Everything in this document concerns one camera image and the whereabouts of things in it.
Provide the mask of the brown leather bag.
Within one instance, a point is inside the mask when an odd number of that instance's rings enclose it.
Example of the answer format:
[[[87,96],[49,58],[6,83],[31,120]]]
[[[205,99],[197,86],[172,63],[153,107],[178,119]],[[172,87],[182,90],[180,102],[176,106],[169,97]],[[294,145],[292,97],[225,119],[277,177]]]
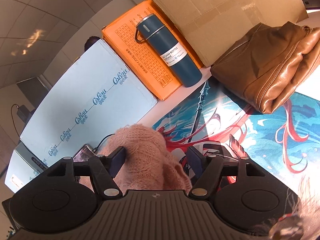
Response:
[[[271,114],[318,66],[319,28],[259,23],[218,58],[210,72],[257,111]]]

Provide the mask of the light blue carton box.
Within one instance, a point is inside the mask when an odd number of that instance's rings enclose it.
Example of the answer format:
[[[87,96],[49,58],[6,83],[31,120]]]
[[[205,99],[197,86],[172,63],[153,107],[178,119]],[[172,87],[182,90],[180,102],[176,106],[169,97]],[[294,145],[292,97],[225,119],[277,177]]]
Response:
[[[61,76],[20,135],[5,185],[17,192],[63,157],[137,123],[157,99],[103,40]]]

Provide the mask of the dark-haired person behind boxes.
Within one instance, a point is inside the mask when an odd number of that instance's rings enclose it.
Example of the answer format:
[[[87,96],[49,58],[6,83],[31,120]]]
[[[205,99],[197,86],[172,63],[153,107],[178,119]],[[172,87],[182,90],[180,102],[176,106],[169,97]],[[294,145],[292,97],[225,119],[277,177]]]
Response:
[[[87,51],[95,42],[99,41],[101,38],[98,36],[91,36],[88,38],[88,40],[85,42],[84,45],[84,51]]]

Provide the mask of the anime print desk mat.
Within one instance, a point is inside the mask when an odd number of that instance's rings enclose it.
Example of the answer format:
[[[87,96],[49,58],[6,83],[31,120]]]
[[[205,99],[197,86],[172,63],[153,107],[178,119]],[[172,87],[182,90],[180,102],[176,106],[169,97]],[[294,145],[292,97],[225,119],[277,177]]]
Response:
[[[250,157],[293,191],[319,194],[319,102],[303,94],[262,114],[209,78],[153,128],[192,181],[196,177],[185,157],[189,146],[227,161]]]

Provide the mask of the smartphone with lit screen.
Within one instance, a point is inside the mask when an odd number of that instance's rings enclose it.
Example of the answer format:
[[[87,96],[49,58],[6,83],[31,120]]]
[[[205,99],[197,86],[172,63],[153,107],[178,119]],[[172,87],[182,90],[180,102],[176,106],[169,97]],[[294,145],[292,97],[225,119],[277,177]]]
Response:
[[[88,161],[89,158],[95,156],[95,153],[93,152],[93,148],[89,146],[88,144],[84,144],[80,150],[75,154],[73,157],[74,162],[84,162]]]

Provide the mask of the black wall adapter box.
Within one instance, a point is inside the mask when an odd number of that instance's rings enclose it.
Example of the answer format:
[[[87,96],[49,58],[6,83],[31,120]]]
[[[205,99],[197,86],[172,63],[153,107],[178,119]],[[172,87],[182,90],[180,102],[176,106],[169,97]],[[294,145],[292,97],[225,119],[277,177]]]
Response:
[[[25,105],[20,105],[17,109],[17,115],[23,121],[23,123],[26,124],[31,117],[31,112]]]

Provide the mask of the pink knitted sweater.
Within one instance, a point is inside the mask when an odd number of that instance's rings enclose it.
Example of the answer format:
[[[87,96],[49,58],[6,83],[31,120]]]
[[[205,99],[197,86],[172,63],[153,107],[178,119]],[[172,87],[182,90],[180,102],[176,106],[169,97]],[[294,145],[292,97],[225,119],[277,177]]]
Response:
[[[191,190],[189,177],[167,150],[161,133],[137,124],[123,127],[98,153],[108,156],[119,146],[126,149],[126,159],[114,181],[122,193],[127,190]]]

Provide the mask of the brown cardboard box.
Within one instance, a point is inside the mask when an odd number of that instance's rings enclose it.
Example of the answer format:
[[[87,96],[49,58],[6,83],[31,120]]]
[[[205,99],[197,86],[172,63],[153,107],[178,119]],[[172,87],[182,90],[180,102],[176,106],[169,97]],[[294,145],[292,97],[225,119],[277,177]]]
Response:
[[[302,0],[153,0],[211,66],[258,23],[297,23],[308,14]]]

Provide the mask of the dark blue vacuum bottle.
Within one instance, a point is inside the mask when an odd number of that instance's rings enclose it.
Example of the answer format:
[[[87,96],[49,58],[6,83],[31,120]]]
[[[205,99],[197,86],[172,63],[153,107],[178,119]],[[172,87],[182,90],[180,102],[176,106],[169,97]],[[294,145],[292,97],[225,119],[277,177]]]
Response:
[[[141,40],[136,37],[136,42],[147,42],[184,87],[191,87],[201,80],[202,73],[187,50],[155,14],[138,22],[136,34],[142,36]]]

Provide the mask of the orange carton box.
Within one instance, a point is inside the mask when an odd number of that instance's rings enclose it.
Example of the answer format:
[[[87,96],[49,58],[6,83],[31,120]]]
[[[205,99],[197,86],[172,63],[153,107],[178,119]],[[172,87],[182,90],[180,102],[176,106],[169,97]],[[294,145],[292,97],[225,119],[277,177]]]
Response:
[[[203,63],[180,31],[153,0],[145,0],[102,28],[103,39],[121,57],[142,83],[159,100],[165,100],[181,83],[167,64],[147,43],[135,40],[136,25],[146,16],[155,14],[186,49],[197,68]]]

